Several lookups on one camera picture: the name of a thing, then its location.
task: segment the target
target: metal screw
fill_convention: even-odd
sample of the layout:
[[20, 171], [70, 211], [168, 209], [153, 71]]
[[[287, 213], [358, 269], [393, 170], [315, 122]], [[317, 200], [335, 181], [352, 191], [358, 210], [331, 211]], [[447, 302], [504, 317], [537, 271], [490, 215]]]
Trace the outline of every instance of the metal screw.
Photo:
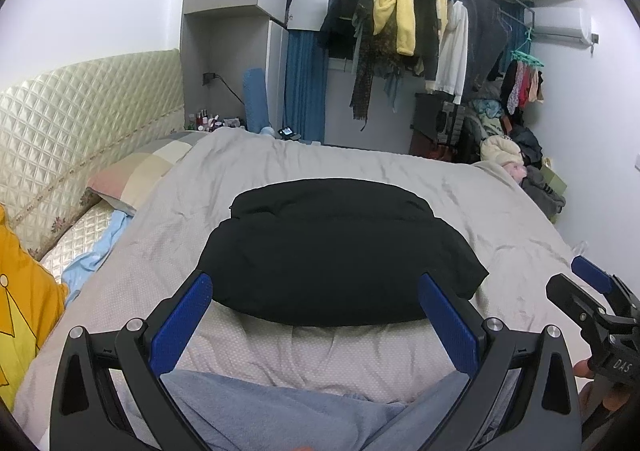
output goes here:
[[489, 319], [486, 320], [486, 327], [493, 332], [499, 332], [504, 328], [504, 323], [497, 317], [489, 317]]
[[142, 328], [142, 319], [139, 317], [134, 317], [127, 322], [127, 330], [129, 332], [137, 332]]
[[546, 333], [552, 336], [553, 338], [558, 338], [562, 334], [562, 332], [560, 331], [560, 328], [558, 328], [555, 325], [549, 325], [548, 327], [546, 327]]
[[78, 339], [82, 335], [82, 326], [76, 326], [69, 330], [69, 337]]

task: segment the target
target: plaid pillow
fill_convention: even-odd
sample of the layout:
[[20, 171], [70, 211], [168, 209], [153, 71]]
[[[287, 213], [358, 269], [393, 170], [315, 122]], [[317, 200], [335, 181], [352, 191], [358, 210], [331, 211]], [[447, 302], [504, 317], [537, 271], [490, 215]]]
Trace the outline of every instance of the plaid pillow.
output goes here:
[[158, 180], [206, 134], [181, 131], [150, 142], [92, 176], [87, 187], [114, 209], [134, 215]]

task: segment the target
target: pink plush toy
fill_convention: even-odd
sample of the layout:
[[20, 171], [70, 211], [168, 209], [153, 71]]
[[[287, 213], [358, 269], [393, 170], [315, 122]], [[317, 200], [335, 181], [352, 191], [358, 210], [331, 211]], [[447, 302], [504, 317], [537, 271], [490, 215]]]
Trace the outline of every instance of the pink plush toy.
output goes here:
[[511, 178], [516, 180], [518, 185], [521, 184], [522, 180], [527, 176], [527, 168], [522, 164], [516, 164], [515, 162], [508, 162], [504, 166], [502, 166], [507, 173], [511, 175]]

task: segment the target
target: green clip hanger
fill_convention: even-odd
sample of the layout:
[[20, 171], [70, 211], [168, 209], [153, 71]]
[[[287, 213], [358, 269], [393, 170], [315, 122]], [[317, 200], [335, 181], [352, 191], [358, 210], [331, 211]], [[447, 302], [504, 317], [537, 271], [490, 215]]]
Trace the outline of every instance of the green clip hanger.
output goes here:
[[514, 61], [522, 61], [523, 63], [527, 63], [527, 65], [530, 66], [538, 66], [540, 68], [543, 68], [545, 66], [545, 63], [543, 63], [537, 57], [533, 57], [522, 51], [522, 47], [524, 47], [524, 45], [526, 45], [527, 43], [531, 43], [531, 31], [532, 29], [531, 27], [529, 27], [527, 29], [527, 38], [525, 39], [524, 43], [521, 44], [517, 50], [511, 51], [511, 59]]

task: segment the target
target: black cable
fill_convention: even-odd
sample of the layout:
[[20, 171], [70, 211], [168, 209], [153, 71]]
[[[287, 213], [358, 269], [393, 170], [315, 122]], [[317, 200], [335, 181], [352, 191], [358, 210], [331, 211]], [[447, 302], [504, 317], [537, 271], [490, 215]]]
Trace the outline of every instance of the black cable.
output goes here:
[[236, 94], [236, 92], [234, 92], [231, 88], [229, 88], [229, 85], [226, 84], [225, 79], [222, 78], [222, 76], [219, 76], [218, 74], [214, 74], [213, 75], [214, 79], [220, 79], [222, 81], [222, 83], [226, 86], [226, 89], [229, 90], [232, 94], [234, 94], [236, 96], [236, 99], [240, 101], [240, 103], [244, 106], [244, 102], [242, 101], [242, 99], [240, 97], [238, 97], [238, 94]]

